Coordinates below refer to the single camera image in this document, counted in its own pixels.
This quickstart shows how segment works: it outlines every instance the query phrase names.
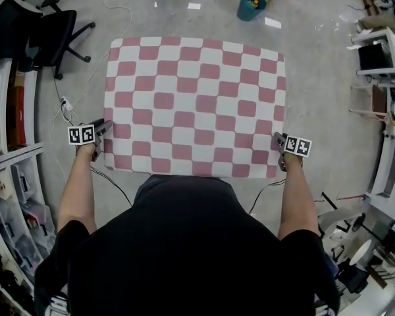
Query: office chair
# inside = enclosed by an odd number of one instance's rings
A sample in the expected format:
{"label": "office chair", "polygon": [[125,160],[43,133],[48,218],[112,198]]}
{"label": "office chair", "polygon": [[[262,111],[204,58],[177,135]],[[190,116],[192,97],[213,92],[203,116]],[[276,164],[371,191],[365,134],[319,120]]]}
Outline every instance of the office chair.
{"label": "office chair", "polygon": [[60,0],[45,0],[41,8],[50,6],[55,13],[42,15],[21,7],[15,0],[4,0],[0,5],[0,59],[12,58],[25,72],[43,66],[54,66],[54,78],[61,80],[60,65],[65,51],[84,62],[90,56],[81,56],[70,48],[70,43],[88,28],[91,22],[73,33],[76,11],[62,11]]}

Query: gray floor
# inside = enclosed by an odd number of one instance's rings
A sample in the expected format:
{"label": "gray floor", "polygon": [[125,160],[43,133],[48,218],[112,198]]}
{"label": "gray floor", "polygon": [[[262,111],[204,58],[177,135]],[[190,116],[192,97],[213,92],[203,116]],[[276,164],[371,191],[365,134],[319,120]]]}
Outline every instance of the gray floor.
{"label": "gray floor", "polygon": [[[62,0],[63,9],[78,12],[79,26],[94,20],[97,27],[80,39],[76,50],[92,56],[90,64],[67,54],[62,67],[64,79],[57,81],[61,95],[74,104],[99,59],[113,39],[119,38],[132,17],[125,37],[133,36],[190,36],[212,38],[264,47],[284,53],[286,58],[286,119],[284,131],[313,140],[311,156],[304,170],[313,197],[320,199],[325,191],[331,198],[362,194],[370,181],[380,127],[373,121],[348,112],[365,100],[350,91],[352,84],[363,83],[356,76],[357,52],[350,34],[354,21],[363,16],[347,5],[362,8],[362,0],[275,0],[269,10],[252,22],[236,17],[239,0],[107,0],[112,6],[128,7],[109,10],[103,0]],[[200,10],[187,9],[189,3],[200,3]],[[265,17],[281,22],[282,28],[265,25]],[[89,122],[103,113],[104,83],[107,58],[86,89],[75,108],[79,120]],[[44,142],[41,156],[43,187],[52,208],[59,198],[74,159],[74,148],[67,145],[66,123],[57,116],[59,102],[51,78],[45,68],[39,83],[37,100],[38,139]],[[144,174],[108,171],[103,160],[97,163],[133,199],[138,186],[148,177]],[[280,172],[276,180],[284,178]],[[258,191],[273,181],[229,179],[237,196],[249,210]],[[95,212],[99,225],[128,209],[121,193],[106,180],[94,176]],[[267,188],[254,210],[256,219],[276,232],[279,226],[282,186]],[[320,210],[328,209],[324,203]]]}

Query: pink and white checkered table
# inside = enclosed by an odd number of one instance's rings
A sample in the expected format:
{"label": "pink and white checkered table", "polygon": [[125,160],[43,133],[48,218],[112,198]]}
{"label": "pink and white checkered table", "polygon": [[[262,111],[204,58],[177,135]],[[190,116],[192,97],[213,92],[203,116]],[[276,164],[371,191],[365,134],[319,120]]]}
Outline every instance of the pink and white checkered table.
{"label": "pink and white checkered table", "polygon": [[275,177],[284,56],[197,38],[111,44],[104,100],[113,130],[105,166],[134,172]]}

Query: trash can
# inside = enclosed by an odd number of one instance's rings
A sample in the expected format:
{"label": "trash can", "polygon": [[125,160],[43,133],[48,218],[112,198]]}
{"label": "trash can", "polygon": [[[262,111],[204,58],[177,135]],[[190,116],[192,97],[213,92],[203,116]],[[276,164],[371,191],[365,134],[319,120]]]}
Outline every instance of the trash can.
{"label": "trash can", "polygon": [[243,21],[250,21],[266,7],[266,0],[258,0],[259,5],[254,8],[248,0],[240,0],[238,5],[237,17]]}

